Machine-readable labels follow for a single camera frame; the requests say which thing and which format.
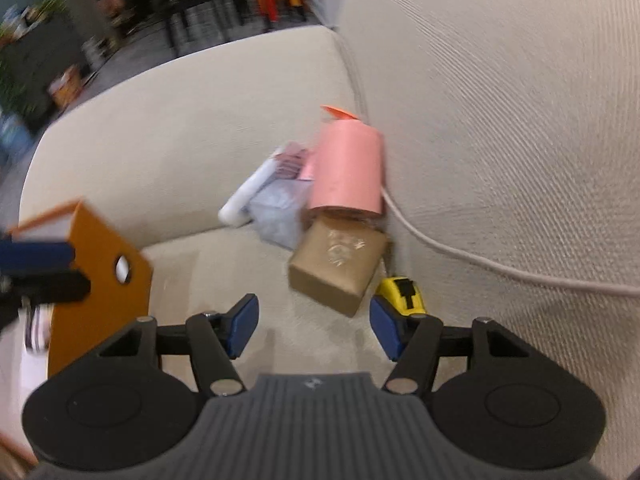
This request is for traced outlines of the orange cardboard box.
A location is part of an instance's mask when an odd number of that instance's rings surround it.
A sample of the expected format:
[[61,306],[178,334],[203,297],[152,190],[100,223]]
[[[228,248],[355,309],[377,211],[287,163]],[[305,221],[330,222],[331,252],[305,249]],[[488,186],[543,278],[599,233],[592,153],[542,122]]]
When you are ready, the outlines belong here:
[[88,203],[56,206],[9,233],[19,240],[69,242],[75,249],[73,267],[91,282],[84,300],[44,308],[49,377],[149,313],[152,266]]

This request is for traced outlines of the small orange carton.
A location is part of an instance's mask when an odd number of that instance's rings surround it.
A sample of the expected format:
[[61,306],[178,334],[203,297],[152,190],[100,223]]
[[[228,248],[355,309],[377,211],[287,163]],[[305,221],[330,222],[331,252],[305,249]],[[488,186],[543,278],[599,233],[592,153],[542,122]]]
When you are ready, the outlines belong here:
[[65,110],[81,94],[82,79],[77,65],[70,66],[49,84],[48,92],[59,110]]

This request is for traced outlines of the gold square gift box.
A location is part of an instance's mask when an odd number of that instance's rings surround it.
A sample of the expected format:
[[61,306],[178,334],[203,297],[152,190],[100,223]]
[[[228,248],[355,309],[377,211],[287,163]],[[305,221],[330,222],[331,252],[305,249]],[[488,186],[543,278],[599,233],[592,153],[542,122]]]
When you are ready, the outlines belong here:
[[385,233],[356,221],[322,214],[288,260],[296,292],[352,318],[386,251]]

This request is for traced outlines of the pink pump bottle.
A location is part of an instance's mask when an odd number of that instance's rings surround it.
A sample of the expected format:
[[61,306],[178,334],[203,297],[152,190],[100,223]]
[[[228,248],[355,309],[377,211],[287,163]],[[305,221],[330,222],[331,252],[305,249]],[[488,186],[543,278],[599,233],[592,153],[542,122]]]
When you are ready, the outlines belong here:
[[331,105],[322,110],[329,120],[321,127],[312,154],[308,209],[363,218],[382,216],[382,134],[347,110]]

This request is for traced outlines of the beige fabric sofa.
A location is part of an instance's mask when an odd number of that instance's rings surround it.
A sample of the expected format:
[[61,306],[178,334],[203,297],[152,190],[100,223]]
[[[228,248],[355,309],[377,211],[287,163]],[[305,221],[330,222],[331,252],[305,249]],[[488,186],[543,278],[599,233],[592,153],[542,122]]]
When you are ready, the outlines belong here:
[[548,289],[528,273],[639,284],[639,0],[345,0],[335,28],[222,44],[134,76],[50,125],[20,217],[82,198],[154,266],[151,311],[175,324],[252,292],[238,362],[261,374],[390,362],[366,311],[346,318],[288,287],[288,254],[222,205],[279,146],[316,144],[322,107],[382,134],[386,270],[451,325],[487,316],[600,396],[593,465],[639,463],[639,303]]

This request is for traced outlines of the white slim tube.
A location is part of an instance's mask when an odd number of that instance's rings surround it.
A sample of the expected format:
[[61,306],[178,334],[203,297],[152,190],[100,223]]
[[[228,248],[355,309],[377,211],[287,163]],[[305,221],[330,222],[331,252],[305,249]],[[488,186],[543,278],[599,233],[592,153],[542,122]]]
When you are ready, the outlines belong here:
[[248,204],[252,198],[267,184],[276,178],[279,168],[278,156],[285,151],[285,146],[275,150],[231,195],[218,211],[218,220],[224,226],[240,228],[250,223]]

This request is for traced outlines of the clear plastic small box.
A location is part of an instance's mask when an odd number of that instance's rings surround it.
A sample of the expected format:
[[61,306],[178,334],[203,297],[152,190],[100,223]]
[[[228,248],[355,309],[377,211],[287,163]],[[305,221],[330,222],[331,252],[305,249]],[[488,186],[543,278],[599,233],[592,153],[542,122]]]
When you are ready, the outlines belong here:
[[311,182],[276,179],[262,188],[248,203],[253,226],[266,243],[294,250],[303,237],[303,212]]

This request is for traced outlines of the dark grey cabinet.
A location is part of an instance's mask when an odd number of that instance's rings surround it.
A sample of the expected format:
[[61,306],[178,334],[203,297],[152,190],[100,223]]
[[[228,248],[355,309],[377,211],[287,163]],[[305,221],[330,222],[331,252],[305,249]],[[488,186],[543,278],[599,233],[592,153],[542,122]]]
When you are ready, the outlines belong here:
[[83,44],[72,20],[56,14],[2,47],[1,84],[8,90],[2,105],[14,108],[32,131],[42,127],[56,111],[50,84],[72,65],[81,76],[91,73]]

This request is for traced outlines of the plaid glasses case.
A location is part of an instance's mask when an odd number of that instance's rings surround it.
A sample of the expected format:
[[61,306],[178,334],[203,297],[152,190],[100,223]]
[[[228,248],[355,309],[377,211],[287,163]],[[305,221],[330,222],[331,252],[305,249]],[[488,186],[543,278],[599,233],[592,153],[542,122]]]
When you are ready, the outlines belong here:
[[31,354],[49,350],[53,307],[50,304],[29,308],[26,312],[24,345]]

